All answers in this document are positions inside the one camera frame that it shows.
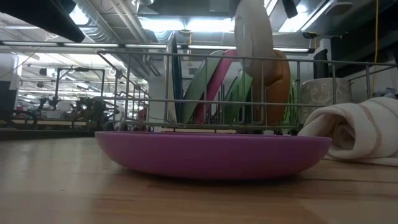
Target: towel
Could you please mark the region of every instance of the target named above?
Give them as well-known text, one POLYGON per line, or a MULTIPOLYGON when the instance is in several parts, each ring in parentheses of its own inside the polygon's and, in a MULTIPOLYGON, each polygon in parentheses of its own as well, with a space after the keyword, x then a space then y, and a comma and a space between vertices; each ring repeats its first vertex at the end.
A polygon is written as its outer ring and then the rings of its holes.
POLYGON ((398 100, 379 97, 315 110, 299 136, 327 136, 325 159, 398 166, 398 100))

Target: workbench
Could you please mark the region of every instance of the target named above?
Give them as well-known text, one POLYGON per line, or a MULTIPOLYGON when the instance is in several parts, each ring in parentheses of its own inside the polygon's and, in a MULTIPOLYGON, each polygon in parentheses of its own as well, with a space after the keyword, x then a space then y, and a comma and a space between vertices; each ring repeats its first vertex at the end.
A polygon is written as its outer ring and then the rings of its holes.
POLYGON ((0 142, 0 223, 396 223, 398 169, 321 161, 267 181, 123 169, 95 138, 0 142))

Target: yellow cable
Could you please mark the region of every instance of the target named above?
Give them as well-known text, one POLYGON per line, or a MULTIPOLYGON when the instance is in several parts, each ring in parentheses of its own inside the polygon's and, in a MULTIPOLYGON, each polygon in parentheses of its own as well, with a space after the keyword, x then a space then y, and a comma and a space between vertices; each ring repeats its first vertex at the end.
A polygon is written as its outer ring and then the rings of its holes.
MULTIPOLYGON (((375 31, 376 41, 375 41, 375 53, 374 53, 374 63, 377 63, 377 53, 379 51, 379 0, 376 0, 376 31, 375 31)), ((374 86, 376 84, 376 74, 372 77, 372 88, 371 97, 373 97, 374 86)))
POLYGON ((193 32, 189 33, 189 44, 191 45, 193 42, 193 32))

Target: purple tray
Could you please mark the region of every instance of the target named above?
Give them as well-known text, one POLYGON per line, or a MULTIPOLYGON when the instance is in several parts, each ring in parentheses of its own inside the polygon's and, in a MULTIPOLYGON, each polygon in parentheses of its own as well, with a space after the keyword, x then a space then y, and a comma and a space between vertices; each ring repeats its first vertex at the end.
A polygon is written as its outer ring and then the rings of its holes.
POLYGON ((97 132, 110 159, 128 169, 193 179, 270 179, 319 162, 330 138, 248 134, 97 132))

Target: green plate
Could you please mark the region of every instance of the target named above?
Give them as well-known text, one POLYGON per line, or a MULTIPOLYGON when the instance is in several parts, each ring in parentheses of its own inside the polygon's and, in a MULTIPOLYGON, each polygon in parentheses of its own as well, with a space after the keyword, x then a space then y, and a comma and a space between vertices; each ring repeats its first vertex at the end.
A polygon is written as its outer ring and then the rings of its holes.
MULTIPOLYGON (((251 91, 252 78, 245 74, 244 77, 244 96, 243 96, 243 76, 240 75, 238 79, 232 83, 229 93, 226 95, 226 101, 243 101, 251 91)), ((239 111, 242 105, 226 105, 224 108, 225 124, 233 124, 239 121, 239 111)))
MULTIPOLYGON (((211 55, 224 55, 224 51, 218 50, 211 53, 211 55)), ((208 58, 207 59, 207 80, 206 80, 206 67, 205 62, 199 66, 195 76, 193 77, 190 85, 188 86, 187 92, 185 93, 184 100, 200 100, 202 95, 207 88, 211 77, 213 76, 218 63, 221 58, 208 58)), ((192 117, 192 114, 197 107, 197 103, 184 103, 182 105, 182 123, 188 123, 192 117)))

